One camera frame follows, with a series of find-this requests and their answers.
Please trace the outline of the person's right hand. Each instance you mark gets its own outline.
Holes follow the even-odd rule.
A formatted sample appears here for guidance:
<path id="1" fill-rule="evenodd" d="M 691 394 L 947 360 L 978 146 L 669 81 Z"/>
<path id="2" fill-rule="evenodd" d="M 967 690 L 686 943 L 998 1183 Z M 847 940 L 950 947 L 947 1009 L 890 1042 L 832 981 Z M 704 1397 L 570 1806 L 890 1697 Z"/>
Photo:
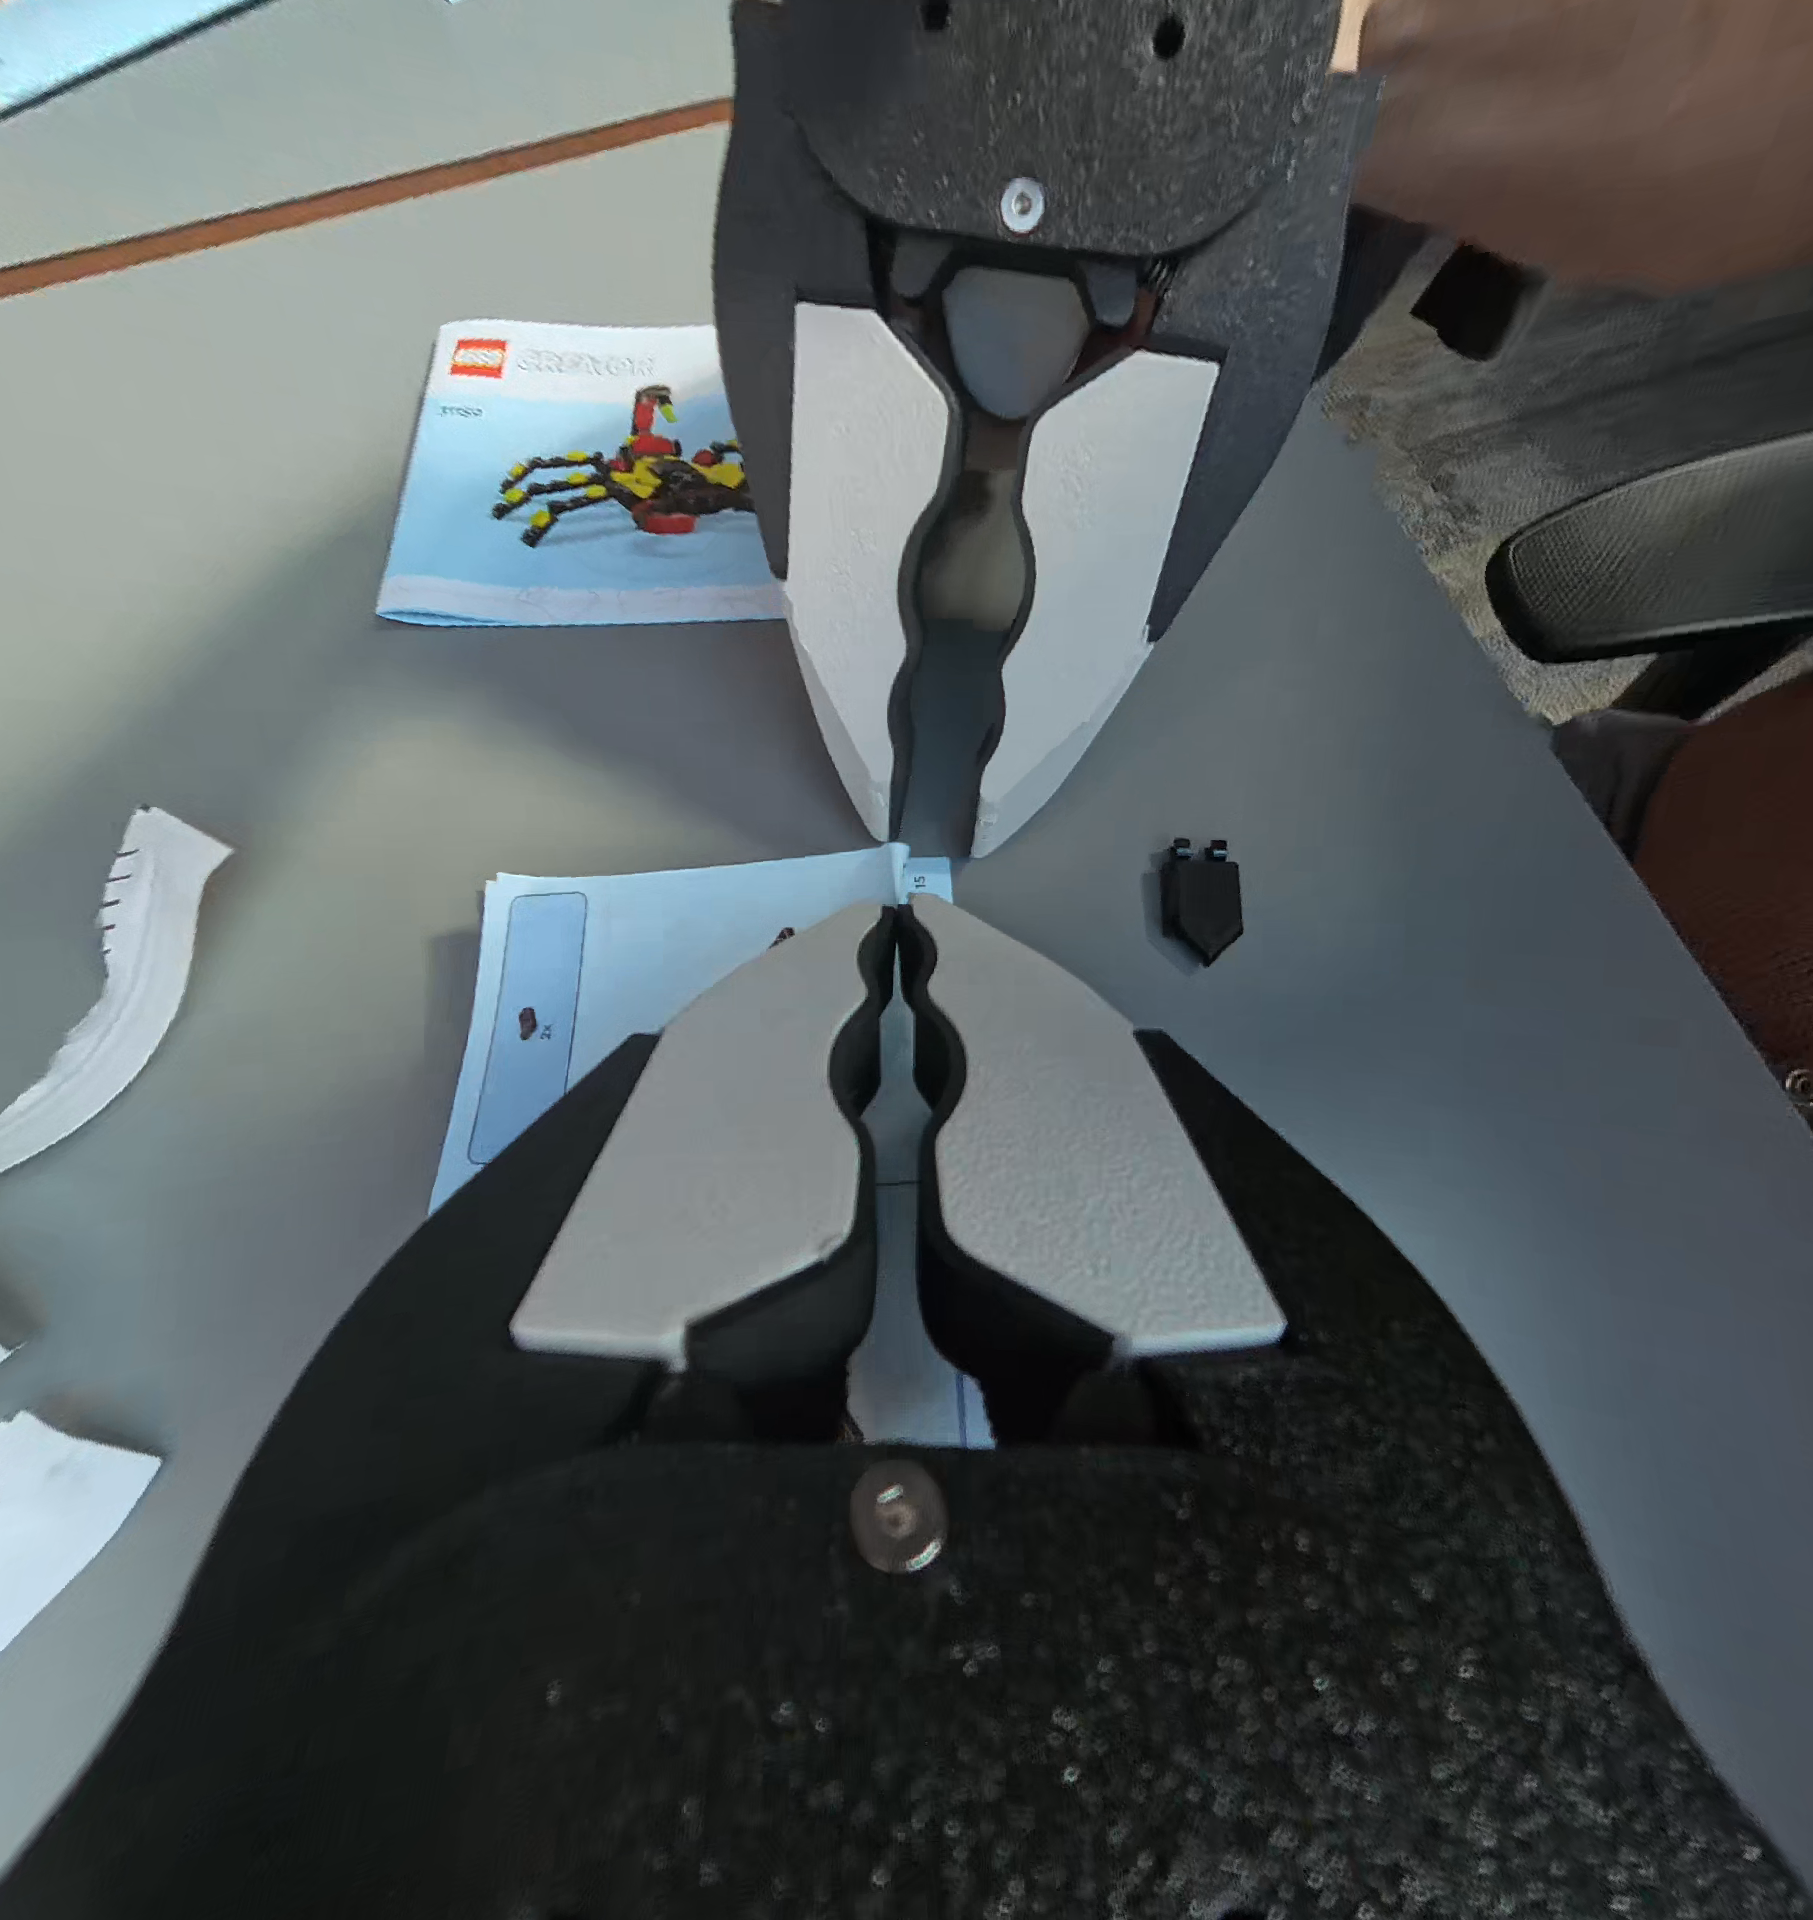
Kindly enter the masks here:
<path id="1" fill-rule="evenodd" d="M 1813 268 L 1813 3 L 1347 5 L 1359 201 L 1581 285 Z"/>

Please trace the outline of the black office chair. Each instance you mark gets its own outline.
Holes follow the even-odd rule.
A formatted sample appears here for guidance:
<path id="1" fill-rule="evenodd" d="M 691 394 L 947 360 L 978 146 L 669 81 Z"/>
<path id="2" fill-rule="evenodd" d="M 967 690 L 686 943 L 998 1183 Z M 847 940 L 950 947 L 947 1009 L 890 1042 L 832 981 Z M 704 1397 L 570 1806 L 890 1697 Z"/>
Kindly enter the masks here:
<path id="1" fill-rule="evenodd" d="M 1501 546 L 1486 589 L 1543 665 L 1813 631 L 1813 430 L 1568 503 Z"/>

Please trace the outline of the torn white paper piece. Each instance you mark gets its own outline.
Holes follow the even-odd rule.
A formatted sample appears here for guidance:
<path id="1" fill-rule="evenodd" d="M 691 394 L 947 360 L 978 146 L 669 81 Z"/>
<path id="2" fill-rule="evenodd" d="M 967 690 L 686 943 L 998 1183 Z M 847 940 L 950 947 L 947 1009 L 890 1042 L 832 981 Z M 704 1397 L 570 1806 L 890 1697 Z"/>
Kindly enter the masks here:
<path id="1" fill-rule="evenodd" d="M 30 1410 L 0 1421 L 0 1655 L 98 1557 L 161 1466 Z"/>

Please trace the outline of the blue scorpion cover booklet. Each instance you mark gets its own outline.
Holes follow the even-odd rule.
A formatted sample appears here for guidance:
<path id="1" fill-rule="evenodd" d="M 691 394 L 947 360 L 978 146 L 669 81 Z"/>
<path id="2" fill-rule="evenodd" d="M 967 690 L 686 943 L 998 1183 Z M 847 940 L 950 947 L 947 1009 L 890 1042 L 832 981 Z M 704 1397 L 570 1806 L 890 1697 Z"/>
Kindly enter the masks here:
<path id="1" fill-rule="evenodd" d="M 710 324 L 442 326 L 381 619 L 630 630 L 781 610 Z"/>

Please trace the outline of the curved torn white paper strip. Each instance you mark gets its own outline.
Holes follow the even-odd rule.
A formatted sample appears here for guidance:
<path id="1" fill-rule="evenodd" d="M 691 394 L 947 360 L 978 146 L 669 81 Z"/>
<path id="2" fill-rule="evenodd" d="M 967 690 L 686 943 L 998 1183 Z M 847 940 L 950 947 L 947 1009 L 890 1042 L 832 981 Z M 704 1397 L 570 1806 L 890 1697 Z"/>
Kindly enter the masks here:
<path id="1" fill-rule="evenodd" d="M 229 857 L 229 844 L 163 809 L 128 820 L 98 912 L 103 994 L 0 1112 L 0 1175 L 94 1123 L 149 1067 L 182 1009 L 203 897 Z"/>

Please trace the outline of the small black toy brick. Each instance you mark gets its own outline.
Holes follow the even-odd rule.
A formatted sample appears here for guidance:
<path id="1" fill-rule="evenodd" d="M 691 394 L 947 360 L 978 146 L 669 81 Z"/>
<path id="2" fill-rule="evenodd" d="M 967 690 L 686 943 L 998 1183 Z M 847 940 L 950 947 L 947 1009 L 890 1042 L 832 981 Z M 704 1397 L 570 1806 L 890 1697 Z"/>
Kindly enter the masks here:
<path id="1" fill-rule="evenodd" d="M 1213 965 L 1244 938 L 1245 888 L 1227 840 L 1172 840 L 1157 880 L 1161 935 L 1200 965 Z"/>

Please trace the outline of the blue printed paper sheet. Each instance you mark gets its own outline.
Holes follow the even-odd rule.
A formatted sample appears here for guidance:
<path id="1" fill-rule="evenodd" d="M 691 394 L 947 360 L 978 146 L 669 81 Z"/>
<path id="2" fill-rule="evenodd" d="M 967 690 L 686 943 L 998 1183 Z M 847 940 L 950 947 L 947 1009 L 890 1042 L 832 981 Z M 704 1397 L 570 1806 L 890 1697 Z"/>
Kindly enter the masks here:
<path id="1" fill-rule="evenodd" d="M 258 3 L 0 3 L 0 119 L 258 9 Z"/>

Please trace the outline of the instruction booklet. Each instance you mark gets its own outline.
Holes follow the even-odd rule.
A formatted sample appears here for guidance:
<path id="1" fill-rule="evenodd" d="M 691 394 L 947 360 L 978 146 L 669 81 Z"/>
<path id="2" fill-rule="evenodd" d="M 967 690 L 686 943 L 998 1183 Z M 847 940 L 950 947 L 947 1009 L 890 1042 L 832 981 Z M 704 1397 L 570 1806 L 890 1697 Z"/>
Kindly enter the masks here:
<path id="1" fill-rule="evenodd" d="M 861 902 L 950 899 L 950 864 L 895 843 L 872 851 L 606 878 L 488 881 L 478 976 L 430 1209 L 635 1033 L 658 1033 L 725 973 L 790 932 Z M 875 1150 L 875 1319 L 850 1362 L 849 1413 L 872 1442 L 991 1449 L 980 1388 L 935 1347 L 919 1312 L 915 1027 L 892 1002 Z"/>

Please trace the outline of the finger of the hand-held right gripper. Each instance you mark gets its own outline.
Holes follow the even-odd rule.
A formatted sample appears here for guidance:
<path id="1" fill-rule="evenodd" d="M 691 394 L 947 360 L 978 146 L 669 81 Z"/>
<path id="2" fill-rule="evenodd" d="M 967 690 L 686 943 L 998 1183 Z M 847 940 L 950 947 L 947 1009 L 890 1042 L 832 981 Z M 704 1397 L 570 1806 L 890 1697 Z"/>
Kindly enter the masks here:
<path id="1" fill-rule="evenodd" d="M 798 303 L 790 637 L 824 745 L 866 830 L 895 820 L 902 580 L 949 486 L 952 396 L 869 308 Z"/>
<path id="2" fill-rule="evenodd" d="M 1017 497 L 1035 580 L 1000 670 L 1006 721 L 982 771 L 973 859 L 1056 796 L 1144 666 L 1219 377 L 1207 360 L 1133 351 L 1035 423 Z"/>

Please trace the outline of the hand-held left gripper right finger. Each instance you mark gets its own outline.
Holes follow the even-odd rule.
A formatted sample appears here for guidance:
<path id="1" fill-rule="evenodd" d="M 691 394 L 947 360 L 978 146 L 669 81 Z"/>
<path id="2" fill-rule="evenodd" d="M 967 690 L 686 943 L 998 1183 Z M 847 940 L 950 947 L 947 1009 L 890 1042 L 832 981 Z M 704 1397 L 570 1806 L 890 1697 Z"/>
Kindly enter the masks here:
<path id="1" fill-rule="evenodd" d="M 943 1044 L 921 1198 L 973 1288 L 1105 1358 L 1263 1347 L 1286 1319 L 1135 1025 L 949 901 L 902 912 L 919 1034 Z"/>

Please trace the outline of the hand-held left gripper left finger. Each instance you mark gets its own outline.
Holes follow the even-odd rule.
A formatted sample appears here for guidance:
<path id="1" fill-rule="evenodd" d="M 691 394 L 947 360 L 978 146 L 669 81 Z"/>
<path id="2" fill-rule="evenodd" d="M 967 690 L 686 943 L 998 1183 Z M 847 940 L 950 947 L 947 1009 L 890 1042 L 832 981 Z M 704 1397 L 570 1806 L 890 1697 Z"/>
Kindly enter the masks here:
<path id="1" fill-rule="evenodd" d="M 895 913 L 861 902 L 776 943 L 656 1039 L 511 1334 L 526 1353 L 672 1371 L 813 1373 L 872 1321 L 857 1078 L 877 1060 Z"/>

